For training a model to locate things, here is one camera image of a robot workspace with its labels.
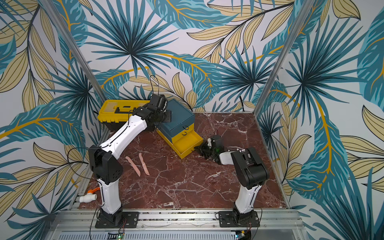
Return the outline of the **yellow bottom drawer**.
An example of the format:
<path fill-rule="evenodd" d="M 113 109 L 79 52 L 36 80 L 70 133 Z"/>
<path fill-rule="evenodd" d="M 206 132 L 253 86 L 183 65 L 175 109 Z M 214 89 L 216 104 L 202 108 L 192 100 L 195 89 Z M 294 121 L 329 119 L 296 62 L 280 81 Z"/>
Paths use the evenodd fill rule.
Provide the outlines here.
<path fill-rule="evenodd" d="M 157 131 L 157 133 L 181 159 L 184 159 L 186 156 L 191 154 L 195 150 L 195 148 L 197 148 L 203 143 L 203 138 L 200 137 L 195 131 L 186 134 L 184 137 L 182 137 L 175 143 L 171 143 L 167 139 L 167 137 L 160 131 Z"/>

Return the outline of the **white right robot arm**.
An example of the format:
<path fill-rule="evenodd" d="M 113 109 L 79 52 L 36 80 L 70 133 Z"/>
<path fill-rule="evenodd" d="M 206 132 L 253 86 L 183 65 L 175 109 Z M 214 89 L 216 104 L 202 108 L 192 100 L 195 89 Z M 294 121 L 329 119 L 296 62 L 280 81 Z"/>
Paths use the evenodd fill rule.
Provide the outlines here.
<path fill-rule="evenodd" d="M 270 173 L 255 148 L 226 150 L 219 136 L 213 136 L 195 148 L 206 160 L 219 165 L 233 165 L 241 184 L 233 209 L 234 218 L 244 221 L 251 217 L 257 194 Z"/>

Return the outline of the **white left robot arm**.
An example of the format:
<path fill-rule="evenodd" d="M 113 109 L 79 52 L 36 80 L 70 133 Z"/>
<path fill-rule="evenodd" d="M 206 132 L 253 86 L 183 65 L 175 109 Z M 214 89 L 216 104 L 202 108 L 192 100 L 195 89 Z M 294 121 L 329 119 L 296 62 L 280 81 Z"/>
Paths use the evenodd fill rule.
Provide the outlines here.
<path fill-rule="evenodd" d="M 116 227 L 122 223 L 123 207 L 119 196 L 119 180 L 124 168 L 119 158 L 125 148 L 148 127 L 171 121 L 165 95 L 153 94 L 149 103 L 133 110 L 128 121 L 108 140 L 89 148 L 90 168 L 101 190 L 101 219 Z"/>

